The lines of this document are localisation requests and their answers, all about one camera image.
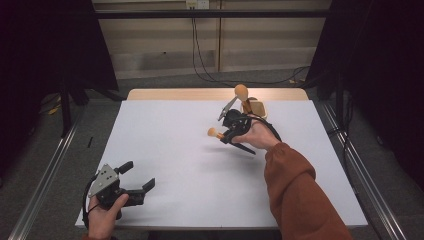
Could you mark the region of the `black metal stand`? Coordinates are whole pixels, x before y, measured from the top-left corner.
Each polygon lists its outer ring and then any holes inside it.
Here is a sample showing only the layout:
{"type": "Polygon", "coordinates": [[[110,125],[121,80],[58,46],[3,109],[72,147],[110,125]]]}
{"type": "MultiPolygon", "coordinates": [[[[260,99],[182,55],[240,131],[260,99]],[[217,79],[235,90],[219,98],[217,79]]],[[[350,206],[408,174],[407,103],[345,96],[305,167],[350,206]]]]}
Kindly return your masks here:
{"type": "Polygon", "coordinates": [[[89,97],[86,93],[86,89],[94,90],[95,92],[116,102],[121,102],[125,100],[124,97],[112,93],[110,90],[101,87],[99,84],[95,84],[88,80],[72,80],[71,78],[63,77],[60,81],[59,91],[62,107],[62,138],[64,138],[71,131],[71,127],[73,126],[71,118],[70,100],[73,100],[78,106],[87,105],[89,102],[89,97]]]}

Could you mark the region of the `beige square cup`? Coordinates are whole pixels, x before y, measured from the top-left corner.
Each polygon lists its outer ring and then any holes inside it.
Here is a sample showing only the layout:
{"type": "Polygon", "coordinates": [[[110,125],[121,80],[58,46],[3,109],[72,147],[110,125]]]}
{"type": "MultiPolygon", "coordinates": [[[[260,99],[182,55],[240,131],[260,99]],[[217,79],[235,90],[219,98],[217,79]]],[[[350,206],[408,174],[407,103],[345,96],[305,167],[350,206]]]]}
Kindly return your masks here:
{"type": "Polygon", "coordinates": [[[257,99],[250,99],[248,101],[249,107],[245,108],[244,105],[240,106],[240,110],[244,114],[255,114],[262,119],[267,119],[268,113],[265,104],[257,99]]]}

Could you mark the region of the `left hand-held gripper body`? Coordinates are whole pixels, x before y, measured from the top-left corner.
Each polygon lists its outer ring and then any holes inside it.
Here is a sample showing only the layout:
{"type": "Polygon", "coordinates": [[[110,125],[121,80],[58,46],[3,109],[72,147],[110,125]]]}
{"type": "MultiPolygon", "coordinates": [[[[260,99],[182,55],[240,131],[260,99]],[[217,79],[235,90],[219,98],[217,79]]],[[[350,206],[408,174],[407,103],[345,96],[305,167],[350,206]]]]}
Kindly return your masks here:
{"type": "Polygon", "coordinates": [[[143,189],[126,190],[120,187],[121,174],[118,173],[118,168],[112,168],[108,164],[104,164],[98,173],[94,183],[88,190],[88,197],[95,197],[98,199],[100,206],[109,210],[115,201],[122,195],[128,194],[129,199],[125,207],[132,207],[144,204],[146,193],[143,189]]]}

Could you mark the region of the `black horizontal bar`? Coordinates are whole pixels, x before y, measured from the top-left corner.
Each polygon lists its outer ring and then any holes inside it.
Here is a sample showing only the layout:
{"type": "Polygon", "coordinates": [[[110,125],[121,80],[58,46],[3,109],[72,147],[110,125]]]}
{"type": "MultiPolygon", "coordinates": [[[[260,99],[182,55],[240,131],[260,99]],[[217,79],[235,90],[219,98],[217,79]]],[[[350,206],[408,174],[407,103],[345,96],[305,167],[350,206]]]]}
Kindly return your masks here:
{"type": "Polygon", "coordinates": [[[96,10],[98,19],[153,19],[153,18],[325,18],[330,10],[152,10],[118,11],[96,10]]]}

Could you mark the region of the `person's left hand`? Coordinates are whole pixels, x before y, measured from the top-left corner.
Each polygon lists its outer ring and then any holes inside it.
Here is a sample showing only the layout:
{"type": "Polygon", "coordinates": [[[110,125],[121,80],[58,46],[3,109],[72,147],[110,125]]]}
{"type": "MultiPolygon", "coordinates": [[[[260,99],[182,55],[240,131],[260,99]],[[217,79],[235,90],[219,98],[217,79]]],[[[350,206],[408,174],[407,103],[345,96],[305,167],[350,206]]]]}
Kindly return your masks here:
{"type": "Polygon", "coordinates": [[[109,209],[102,209],[97,198],[90,199],[88,214],[89,228],[88,234],[91,236],[112,236],[116,217],[129,199],[128,194],[122,194],[109,209]]]}

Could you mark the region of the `white table mat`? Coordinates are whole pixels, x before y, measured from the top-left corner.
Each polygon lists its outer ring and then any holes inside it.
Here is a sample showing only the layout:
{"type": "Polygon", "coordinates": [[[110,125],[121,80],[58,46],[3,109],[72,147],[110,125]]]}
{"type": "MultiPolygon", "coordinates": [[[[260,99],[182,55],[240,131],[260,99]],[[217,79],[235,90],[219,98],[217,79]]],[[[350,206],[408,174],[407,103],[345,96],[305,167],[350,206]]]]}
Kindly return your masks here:
{"type": "MultiPolygon", "coordinates": [[[[141,206],[124,208],[118,226],[149,230],[274,229],[264,153],[208,136],[221,131],[221,101],[129,100],[122,103],[103,164],[133,169],[121,185],[156,181],[141,206]]],[[[316,170],[316,181],[350,227],[367,221],[312,101],[268,101],[267,120],[316,170]]]]}

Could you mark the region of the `black curtain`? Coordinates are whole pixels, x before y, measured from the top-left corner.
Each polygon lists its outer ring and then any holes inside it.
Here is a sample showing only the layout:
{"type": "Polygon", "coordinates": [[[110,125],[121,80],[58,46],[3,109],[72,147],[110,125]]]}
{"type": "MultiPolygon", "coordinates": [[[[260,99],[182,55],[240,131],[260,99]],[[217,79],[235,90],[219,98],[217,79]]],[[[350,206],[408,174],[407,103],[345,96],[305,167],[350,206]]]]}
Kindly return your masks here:
{"type": "Polygon", "coordinates": [[[424,191],[424,0],[331,0],[306,78],[348,91],[424,191]]]}
{"type": "Polygon", "coordinates": [[[0,0],[0,177],[25,145],[41,101],[66,88],[118,88],[92,0],[0,0]]]}

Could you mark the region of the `white wall socket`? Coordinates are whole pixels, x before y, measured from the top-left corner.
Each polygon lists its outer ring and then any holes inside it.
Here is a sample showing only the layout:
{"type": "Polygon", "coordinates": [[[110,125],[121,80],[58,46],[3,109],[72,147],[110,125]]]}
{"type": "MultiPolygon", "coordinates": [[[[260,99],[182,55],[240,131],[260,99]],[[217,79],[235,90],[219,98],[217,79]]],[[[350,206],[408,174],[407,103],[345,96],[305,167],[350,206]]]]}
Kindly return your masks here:
{"type": "Polygon", "coordinates": [[[207,10],[210,8],[209,0],[185,0],[186,8],[189,10],[207,10]]]}

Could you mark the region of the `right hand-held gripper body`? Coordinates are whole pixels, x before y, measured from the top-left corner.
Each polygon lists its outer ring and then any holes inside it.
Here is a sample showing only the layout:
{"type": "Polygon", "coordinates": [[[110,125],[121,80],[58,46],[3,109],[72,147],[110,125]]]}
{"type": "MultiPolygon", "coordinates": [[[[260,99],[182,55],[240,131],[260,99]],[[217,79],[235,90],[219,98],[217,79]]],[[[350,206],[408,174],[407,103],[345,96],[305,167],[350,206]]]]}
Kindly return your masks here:
{"type": "Polygon", "coordinates": [[[251,118],[237,109],[232,109],[233,104],[237,100],[238,98],[234,97],[224,106],[224,108],[221,110],[218,120],[222,121],[222,125],[226,127],[227,130],[240,129],[243,131],[242,135],[244,135],[250,129],[251,118]]]}

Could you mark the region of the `large makeup brush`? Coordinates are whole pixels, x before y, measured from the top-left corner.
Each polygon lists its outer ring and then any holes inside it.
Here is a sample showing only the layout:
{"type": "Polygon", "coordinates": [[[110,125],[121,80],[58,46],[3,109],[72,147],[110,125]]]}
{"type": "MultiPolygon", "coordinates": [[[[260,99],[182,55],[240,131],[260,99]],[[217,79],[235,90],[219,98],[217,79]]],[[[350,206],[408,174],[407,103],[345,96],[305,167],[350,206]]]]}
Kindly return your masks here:
{"type": "Polygon", "coordinates": [[[249,102],[249,92],[245,85],[238,84],[234,88],[235,95],[238,97],[238,99],[242,102],[243,110],[246,113],[251,113],[251,105],[249,102]]]}

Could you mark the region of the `aluminium floor rail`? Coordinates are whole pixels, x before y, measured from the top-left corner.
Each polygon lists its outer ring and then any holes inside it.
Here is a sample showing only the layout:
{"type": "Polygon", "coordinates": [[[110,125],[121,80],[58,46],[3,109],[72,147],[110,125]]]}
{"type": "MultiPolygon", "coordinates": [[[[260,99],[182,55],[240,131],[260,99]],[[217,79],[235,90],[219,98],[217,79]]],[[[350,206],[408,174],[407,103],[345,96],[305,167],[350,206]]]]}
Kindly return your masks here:
{"type": "Polygon", "coordinates": [[[18,221],[15,224],[11,234],[9,235],[8,240],[26,240],[35,222],[35,219],[40,212],[42,204],[46,199],[46,195],[52,185],[55,175],[57,174],[57,171],[62,164],[64,156],[66,155],[66,152],[72,143],[76,129],[78,128],[83,115],[83,112],[78,112],[71,120],[71,126],[67,130],[67,133],[58,142],[55,152],[50,158],[49,164],[47,165],[43,176],[37,185],[37,188],[23,209],[23,212],[18,218],[18,221]]]}
{"type": "Polygon", "coordinates": [[[374,183],[370,173],[359,156],[355,146],[351,142],[348,133],[341,128],[336,120],[335,110],[329,103],[321,105],[322,111],[325,113],[326,120],[331,125],[329,130],[330,136],[336,136],[342,148],[342,167],[347,175],[350,175],[349,166],[355,172],[357,178],[371,202],[373,209],[390,240],[407,240],[404,231],[401,228],[396,216],[387,204],[383,195],[380,193],[377,185],[374,183]]]}

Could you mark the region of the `small makeup brush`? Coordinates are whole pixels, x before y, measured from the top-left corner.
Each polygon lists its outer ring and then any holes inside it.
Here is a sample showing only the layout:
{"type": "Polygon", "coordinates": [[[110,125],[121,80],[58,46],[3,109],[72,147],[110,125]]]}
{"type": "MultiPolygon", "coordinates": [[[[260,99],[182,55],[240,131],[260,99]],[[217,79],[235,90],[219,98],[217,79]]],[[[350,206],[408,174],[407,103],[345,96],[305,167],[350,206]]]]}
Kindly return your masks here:
{"type": "MultiPolygon", "coordinates": [[[[208,132],[207,132],[207,135],[210,136],[210,137],[215,137],[215,138],[217,138],[217,139],[220,140],[224,136],[224,133],[218,132],[215,128],[210,128],[208,130],[208,132]]],[[[236,148],[239,148],[239,149],[241,149],[243,151],[246,151],[246,152],[248,152],[250,154],[253,154],[253,155],[256,154],[255,151],[253,151],[252,149],[250,149],[250,148],[248,148],[248,147],[246,147],[246,146],[244,146],[244,145],[242,145],[240,143],[230,143],[230,145],[232,145],[232,146],[234,146],[236,148]]]]}

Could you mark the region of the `person's right hand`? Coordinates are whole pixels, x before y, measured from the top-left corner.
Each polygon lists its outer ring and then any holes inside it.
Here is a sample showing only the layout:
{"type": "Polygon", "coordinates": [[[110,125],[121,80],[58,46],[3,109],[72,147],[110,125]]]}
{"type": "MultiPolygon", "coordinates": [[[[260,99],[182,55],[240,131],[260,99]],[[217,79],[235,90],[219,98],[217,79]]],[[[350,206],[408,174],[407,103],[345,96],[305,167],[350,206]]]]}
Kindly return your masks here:
{"type": "Polygon", "coordinates": [[[253,120],[249,131],[240,136],[232,138],[233,143],[248,143],[255,148],[269,150],[278,143],[272,131],[262,122],[253,120]]]}

